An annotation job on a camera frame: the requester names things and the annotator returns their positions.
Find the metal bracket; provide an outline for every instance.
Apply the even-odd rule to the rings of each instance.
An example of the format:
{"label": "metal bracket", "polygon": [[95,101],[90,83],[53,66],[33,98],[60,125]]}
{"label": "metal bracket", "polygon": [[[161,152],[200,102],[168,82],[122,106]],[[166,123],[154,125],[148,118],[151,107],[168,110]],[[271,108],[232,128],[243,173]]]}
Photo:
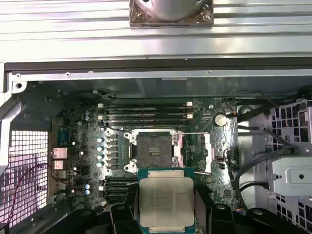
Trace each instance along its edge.
{"label": "metal bracket", "polygon": [[4,72],[4,63],[0,63],[0,93],[5,91],[5,72]]}
{"label": "metal bracket", "polygon": [[[184,167],[183,155],[181,149],[183,148],[183,132],[176,129],[134,129],[130,133],[125,133],[124,137],[129,140],[133,145],[137,145],[137,136],[139,133],[150,132],[168,132],[172,136],[172,145],[174,147],[174,156],[172,158],[172,167]],[[137,161],[130,161],[130,163],[124,166],[124,170],[133,174],[137,173]]]}
{"label": "metal bracket", "polygon": [[10,127],[12,120],[21,112],[21,102],[2,119],[0,135],[0,175],[9,163]]}
{"label": "metal bracket", "polygon": [[132,161],[130,161],[129,164],[124,166],[123,168],[127,172],[137,174],[137,160],[132,159]]}
{"label": "metal bracket", "polygon": [[18,94],[25,91],[27,88],[27,81],[13,81],[12,82],[12,94]]}

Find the capacitor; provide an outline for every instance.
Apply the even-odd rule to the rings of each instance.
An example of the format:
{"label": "capacitor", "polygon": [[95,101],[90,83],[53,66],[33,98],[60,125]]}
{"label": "capacitor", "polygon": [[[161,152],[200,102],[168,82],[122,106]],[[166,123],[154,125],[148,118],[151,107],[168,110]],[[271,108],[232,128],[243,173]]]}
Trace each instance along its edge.
{"label": "capacitor", "polygon": [[101,151],[103,151],[105,148],[103,147],[103,146],[99,146],[99,147],[97,147],[97,151],[98,152],[101,152]]}
{"label": "capacitor", "polygon": [[98,160],[102,160],[104,157],[105,157],[105,155],[98,155],[98,156],[97,156],[97,159],[98,159]]}
{"label": "capacitor", "polygon": [[103,142],[103,141],[104,141],[103,138],[101,138],[101,137],[98,137],[98,138],[97,138],[97,142],[98,142],[98,143],[101,143],[101,142]]}
{"label": "capacitor", "polygon": [[97,167],[102,167],[102,166],[104,166],[104,162],[103,161],[97,163]]}

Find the black wire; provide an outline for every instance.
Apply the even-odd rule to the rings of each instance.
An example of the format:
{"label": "black wire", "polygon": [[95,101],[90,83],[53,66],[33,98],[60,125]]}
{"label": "black wire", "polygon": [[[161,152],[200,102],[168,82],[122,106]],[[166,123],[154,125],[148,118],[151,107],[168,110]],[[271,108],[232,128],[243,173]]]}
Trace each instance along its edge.
{"label": "black wire", "polygon": [[[289,104],[292,104],[296,102],[296,100],[289,100],[289,101],[286,101],[286,102],[280,102],[278,103],[280,106],[284,106],[284,105],[289,105]],[[237,122],[238,123],[241,123],[241,122],[244,122],[244,121],[248,121],[250,120],[251,118],[253,117],[256,117],[258,116],[259,114],[262,114],[266,111],[269,111],[270,109],[274,108],[274,105],[272,105],[271,103],[268,103],[267,105],[263,105],[263,106],[260,106],[252,111],[249,111],[245,114],[242,114],[242,115],[239,115],[237,117]]]}
{"label": "black wire", "polygon": [[291,146],[291,144],[288,141],[286,141],[283,138],[281,138],[280,136],[276,135],[275,133],[273,133],[269,129],[265,128],[265,129],[263,129],[263,131],[261,131],[260,127],[246,127],[246,126],[241,126],[241,125],[238,125],[237,128],[238,129],[244,129],[244,130],[265,132],[265,133],[270,134],[275,140],[277,140],[279,143],[283,144],[284,146]]}
{"label": "black wire", "polygon": [[227,102],[228,100],[234,98],[237,95],[241,95],[241,94],[246,94],[246,93],[259,93],[265,100],[267,100],[269,103],[271,103],[273,106],[278,107],[278,104],[272,100],[271,98],[269,98],[267,95],[265,95],[261,90],[257,90],[257,89],[251,89],[251,90],[243,90],[243,91],[239,91],[236,92],[234,94],[231,94],[227,97],[227,99],[225,99],[225,102]]}
{"label": "black wire", "polygon": [[130,134],[132,133],[132,131],[127,131],[127,130],[112,128],[112,127],[110,127],[110,126],[106,126],[106,128],[109,128],[109,129],[114,130],[114,131],[116,131],[116,132],[130,133]]}
{"label": "black wire", "polygon": [[251,182],[249,184],[244,185],[240,188],[240,191],[243,191],[251,186],[262,186],[265,189],[269,189],[269,184],[267,182]]}
{"label": "black wire", "polygon": [[271,158],[277,158],[280,157],[280,152],[279,151],[274,151],[270,153],[266,153],[263,155],[258,155],[254,156],[252,159],[250,159],[247,163],[245,163],[241,169],[237,172],[236,177],[233,182],[233,188],[236,191],[236,195],[238,196],[243,208],[245,211],[248,210],[248,207],[246,206],[246,203],[242,197],[242,194],[240,192],[240,187],[239,187],[239,178],[245,174],[248,170],[250,170],[252,167],[258,165],[260,162],[263,162],[265,160],[271,159]]}

